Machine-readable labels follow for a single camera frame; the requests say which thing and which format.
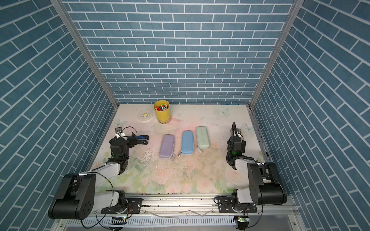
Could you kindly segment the grey sleeve back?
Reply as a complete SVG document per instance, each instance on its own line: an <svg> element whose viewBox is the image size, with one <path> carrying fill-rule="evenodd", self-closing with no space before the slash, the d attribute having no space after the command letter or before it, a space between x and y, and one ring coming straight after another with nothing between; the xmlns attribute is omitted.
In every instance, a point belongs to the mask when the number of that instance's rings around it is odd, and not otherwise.
<svg viewBox="0 0 370 231"><path fill-rule="evenodd" d="M203 150L210 148L210 139L206 127L196 128L197 150L202 153Z"/></svg>

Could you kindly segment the white sleeve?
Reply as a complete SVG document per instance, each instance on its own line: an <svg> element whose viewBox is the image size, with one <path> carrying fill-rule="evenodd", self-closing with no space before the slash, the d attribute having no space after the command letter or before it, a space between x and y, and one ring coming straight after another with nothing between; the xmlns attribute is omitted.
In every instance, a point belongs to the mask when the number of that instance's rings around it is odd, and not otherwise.
<svg viewBox="0 0 370 231"><path fill-rule="evenodd" d="M191 155L194 153L194 137L192 131L183 132L181 153L183 155Z"/></svg>

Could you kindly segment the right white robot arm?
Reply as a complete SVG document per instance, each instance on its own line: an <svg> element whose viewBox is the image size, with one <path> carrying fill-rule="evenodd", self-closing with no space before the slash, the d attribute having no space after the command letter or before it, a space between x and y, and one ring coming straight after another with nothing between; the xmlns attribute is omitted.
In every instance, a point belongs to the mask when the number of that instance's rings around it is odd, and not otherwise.
<svg viewBox="0 0 370 231"><path fill-rule="evenodd" d="M227 141L226 161L234 169L248 176L248 187L235 189L232 204L237 208L255 205L282 205L287 202L277 166L273 162L261 163L244 155L246 142L241 135L231 135Z"/></svg>

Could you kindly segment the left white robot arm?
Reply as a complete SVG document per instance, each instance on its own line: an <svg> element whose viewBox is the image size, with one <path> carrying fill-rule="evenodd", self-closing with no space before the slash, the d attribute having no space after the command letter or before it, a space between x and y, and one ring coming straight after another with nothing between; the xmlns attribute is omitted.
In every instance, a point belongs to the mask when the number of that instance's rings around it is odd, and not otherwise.
<svg viewBox="0 0 370 231"><path fill-rule="evenodd" d="M115 137L109 141L111 157L101 167L82 173L65 175L59 185L54 200L48 210L52 219L83 220L92 212L103 211L120 214L128 210L124 191L111 189L97 193L96 186L108 182L122 174L128 166L129 149L137 144L137 139Z"/></svg>

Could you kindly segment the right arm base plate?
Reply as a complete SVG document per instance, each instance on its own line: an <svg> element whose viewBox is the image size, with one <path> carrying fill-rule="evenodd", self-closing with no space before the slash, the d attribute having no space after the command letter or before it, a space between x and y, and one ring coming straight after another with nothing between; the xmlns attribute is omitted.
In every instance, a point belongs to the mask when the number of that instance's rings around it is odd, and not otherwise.
<svg viewBox="0 0 370 231"><path fill-rule="evenodd" d="M219 213L256 213L257 208L253 203L238 203L236 199L224 195L214 198Z"/></svg>

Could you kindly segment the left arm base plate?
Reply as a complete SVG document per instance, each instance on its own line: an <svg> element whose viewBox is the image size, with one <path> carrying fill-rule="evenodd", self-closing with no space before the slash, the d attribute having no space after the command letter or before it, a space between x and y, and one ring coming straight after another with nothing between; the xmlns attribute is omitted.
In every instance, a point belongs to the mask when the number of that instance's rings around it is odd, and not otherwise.
<svg viewBox="0 0 370 231"><path fill-rule="evenodd" d="M123 203L119 202L117 205L110 208L100 210L101 214L118 215L118 214L139 214L142 207L142 198L128 198Z"/></svg>

